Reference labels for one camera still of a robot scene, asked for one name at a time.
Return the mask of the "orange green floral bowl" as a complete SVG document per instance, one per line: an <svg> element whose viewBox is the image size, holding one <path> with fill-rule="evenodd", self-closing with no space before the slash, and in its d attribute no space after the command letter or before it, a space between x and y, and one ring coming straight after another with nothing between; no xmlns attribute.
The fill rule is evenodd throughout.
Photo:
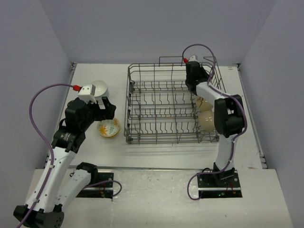
<svg viewBox="0 0 304 228"><path fill-rule="evenodd" d="M112 120L102 120L97 124L99 134L104 138L115 137L121 129L120 122L117 118Z"/></svg>

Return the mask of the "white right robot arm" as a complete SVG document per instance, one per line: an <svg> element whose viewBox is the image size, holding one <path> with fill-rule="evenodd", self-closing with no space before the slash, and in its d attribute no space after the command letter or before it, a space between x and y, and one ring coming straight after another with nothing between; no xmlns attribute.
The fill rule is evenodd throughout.
<svg viewBox="0 0 304 228"><path fill-rule="evenodd" d="M203 66L197 60L187 60L186 81L188 90L213 105L214 126L219 134L219 147L212 172L212 182L224 186L228 174L234 170L234 152L238 137L247 130L247 118L242 97L229 95L215 88Z"/></svg>

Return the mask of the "light blue bowl rack end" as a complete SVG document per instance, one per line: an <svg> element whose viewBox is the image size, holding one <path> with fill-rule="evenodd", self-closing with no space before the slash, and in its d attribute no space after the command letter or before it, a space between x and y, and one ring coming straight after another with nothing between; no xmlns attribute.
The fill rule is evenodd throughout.
<svg viewBox="0 0 304 228"><path fill-rule="evenodd" d="M96 80L92 84L95 86L95 97L109 96L108 86L104 81Z"/></svg>

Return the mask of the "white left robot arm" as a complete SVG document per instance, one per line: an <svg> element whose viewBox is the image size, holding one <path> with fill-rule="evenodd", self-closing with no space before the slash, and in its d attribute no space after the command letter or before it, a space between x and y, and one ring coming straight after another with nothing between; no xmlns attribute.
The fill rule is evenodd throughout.
<svg viewBox="0 0 304 228"><path fill-rule="evenodd" d="M14 217L28 228L58 228L62 225L64 211L86 186L98 183L97 166L80 163L68 183L61 182L71 161L85 140L85 132L95 121L112 120L116 110L107 97L102 97L104 109L91 101L76 98L68 103L65 118L53 136L51 152L43 174L24 205L18 205Z"/></svg>

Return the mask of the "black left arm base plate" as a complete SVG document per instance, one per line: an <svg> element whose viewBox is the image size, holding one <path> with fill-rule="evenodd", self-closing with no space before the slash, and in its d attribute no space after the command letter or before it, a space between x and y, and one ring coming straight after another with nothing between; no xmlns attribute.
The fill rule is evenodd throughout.
<svg viewBox="0 0 304 228"><path fill-rule="evenodd" d="M95 183L109 181L114 179L113 172L99 172ZM113 183L107 182L79 192L77 198L95 198L95 199L112 199L114 194Z"/></svg>

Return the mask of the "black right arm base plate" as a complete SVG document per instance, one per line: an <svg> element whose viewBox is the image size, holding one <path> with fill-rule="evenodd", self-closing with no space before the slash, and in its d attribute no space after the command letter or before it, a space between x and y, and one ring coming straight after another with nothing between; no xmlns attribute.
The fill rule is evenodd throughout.
<svg viewBox="0 0 304 228"><path fill-rule="evenodd" d="M199 199L242 198L238 172L204 174L197 177Z"/></svg>

